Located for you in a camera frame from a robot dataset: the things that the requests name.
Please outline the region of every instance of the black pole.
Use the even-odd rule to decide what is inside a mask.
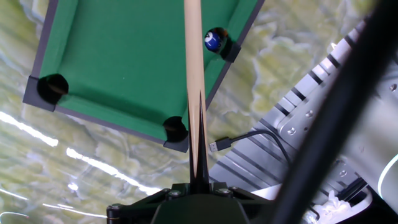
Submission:
[[[380,0],[289,170],[270,224],[298,223],[397,50],[398,1]]]
[[[209,186],[209,170],[207,166],[207,147],[206,147],[206,135],[205,125],[203,120],[203,107],[200,101],[200,114],[199,114],[199,141],[198,141],[198,165],[196,170],[196,176],[194,174],[193,167],[193,152],[192,152],[192,135],[189,133],[189,162],[190,162],[190,193],[191,194],[208,194],[210,193]]]

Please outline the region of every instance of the cue stick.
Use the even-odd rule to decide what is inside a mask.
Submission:
[[[191,193],[208,193],[205,71],[200,0],[184,0]]]

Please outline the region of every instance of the black cable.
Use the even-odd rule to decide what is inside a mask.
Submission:
[[[279,138],[272,131],[268,131],[268,130],[251,131],[251,132],[249,132],[247,134],[243,134],[242,136],[238,136],[238,137],[232,138],[232,139],[229,138],[229,137],[225,137],[225,138],[219,139],[219,140],[215,141],[214,143],[210,144],[210,150],[212,152],[221,151],[223,149],[231,147],[231,144],[233,142],[236,142],[238,140],[242,140],[242,139],[245,139],[245,138],[249,138],[251,136],[255,136],[255,135],[258,135],[258,134],[267,134],[273,140],[275,140],[276,144],[279,146],[280,150],[282,151],[282,153],[283,153],[283,155],[284,155],[284,157],[285,157],[285,159],[287,161],[287,164],[289,166],[292,164],[292,161],[290,160],[290,157],[287,154],[287,152],[285,150],[285,147],[280,142]]]
[[[247,134],[244,134],[242,136],[236,137],[236,138],[232,138],[232,142],[236,142],[238,140],[241,139],[245,139],[251,136],[255,136],[258,134],[268,134],[273,140],[275,140],[276,144],[279,146],[280,150],[282,151],[288,165],[290,166],[292,164],[292,161],[289,158],[289,155],[287,154],[285,147],[282,145],[282,143],[280,142],[279,138],[272,132],[272,131],[268,131],[268,130],[258,130],[258,131],[251,131]]]

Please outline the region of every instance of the wooden cue shaft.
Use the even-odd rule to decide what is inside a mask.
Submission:
[[[203,105],[203,126],[206,137],[205,72],[203,65],[203,36],[201,26],[200,0],[184,0],[185,53],[187,60],[187,93],[190,114],[190,135],[192,139],[193,173],[197,176],[198,145],[200,126],[200,105]]]

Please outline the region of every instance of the usb connector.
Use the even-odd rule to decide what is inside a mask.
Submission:
[[[217,152],[231,147],[232,140],[229,137],[219,139],[210,144],[210,151]]]

